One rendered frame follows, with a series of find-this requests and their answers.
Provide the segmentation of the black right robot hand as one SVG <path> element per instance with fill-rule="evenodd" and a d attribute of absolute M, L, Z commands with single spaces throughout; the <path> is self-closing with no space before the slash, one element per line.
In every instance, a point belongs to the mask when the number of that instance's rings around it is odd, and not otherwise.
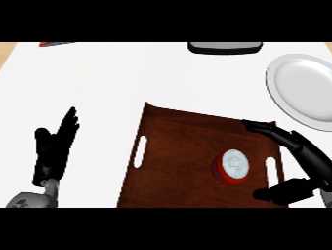
<path fill-rule="evenodd" d="M 292 178 L 258 189 L 252 197 L 285 206 L 311 198 L 317 189 L 332 192 L 332 160 L 304 135 L 265 122 L 243 120 L 242 124 L 249 132 L 260 133 L 289 150 L 308 175 L 308 179 Z"/>

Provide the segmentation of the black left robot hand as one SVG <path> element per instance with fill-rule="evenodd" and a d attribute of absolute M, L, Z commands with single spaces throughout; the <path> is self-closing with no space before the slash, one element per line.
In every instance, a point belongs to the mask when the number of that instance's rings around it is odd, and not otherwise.
<path fill-rule="evenodd" d="M 77 109 L 71 107 L 55 133 L 50 133 L 46 128 L 34 130 L 37 160 L 33 184 L 36 186 L 41 187 L 49 179 L 56 181 L 62 179 L 78 128 Z"/>

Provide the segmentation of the red can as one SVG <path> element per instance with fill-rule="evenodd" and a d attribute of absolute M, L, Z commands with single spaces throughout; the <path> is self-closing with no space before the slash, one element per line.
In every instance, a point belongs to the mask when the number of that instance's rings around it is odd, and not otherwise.
<path fill-rule="evenodd" d="M 230 186 L 248 178 L 249 162 L 245 154 L 234 148 L 226 148 L 211 164 L 212 177 L 218 184 Z"/>

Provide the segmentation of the white plate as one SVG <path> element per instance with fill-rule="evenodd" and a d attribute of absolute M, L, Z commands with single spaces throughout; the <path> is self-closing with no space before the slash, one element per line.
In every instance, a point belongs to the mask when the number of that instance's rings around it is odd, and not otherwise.
<path fill-rule="evenodd" d="M 304 54 L 277 57 L 265 87 L 279 109 L 304 126 L 332 132 L 332 63 Z"/>

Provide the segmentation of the brown wooden tray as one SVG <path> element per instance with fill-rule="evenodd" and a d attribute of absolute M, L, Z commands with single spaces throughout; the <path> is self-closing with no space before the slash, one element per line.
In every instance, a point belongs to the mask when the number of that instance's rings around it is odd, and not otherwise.
<path fill-rule="evenodd" d="M 120 207 L 273 208 L 252 193 L 265 188 L 268 159 L 280 160 L 279 145 L 245 130 L 236 119 L 145 105 L 137 136 L 146 138 L 140 165 L 127 167 Z M 221 185 L 212 160 L 226 149 L 242 151 L 249 162 L 246 180 Z"/>

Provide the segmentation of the red flat object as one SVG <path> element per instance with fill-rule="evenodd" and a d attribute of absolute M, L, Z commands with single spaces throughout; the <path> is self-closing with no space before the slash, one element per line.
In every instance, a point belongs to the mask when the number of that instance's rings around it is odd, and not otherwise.
<path fill-rule="evenodd" d="M 52 47 L 58 45 L 72 44 L 75 42 L 40 42 L 38 47 Z"/>

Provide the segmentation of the dark grey appliance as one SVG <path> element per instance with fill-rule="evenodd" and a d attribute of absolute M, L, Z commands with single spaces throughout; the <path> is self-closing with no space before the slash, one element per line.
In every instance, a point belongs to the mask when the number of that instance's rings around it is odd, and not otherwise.
<path fill-rule="evenodd" d="M 204 55 L 243 55 L 261 50 L 261 42 L 189 42 L 187 49 Z"/>

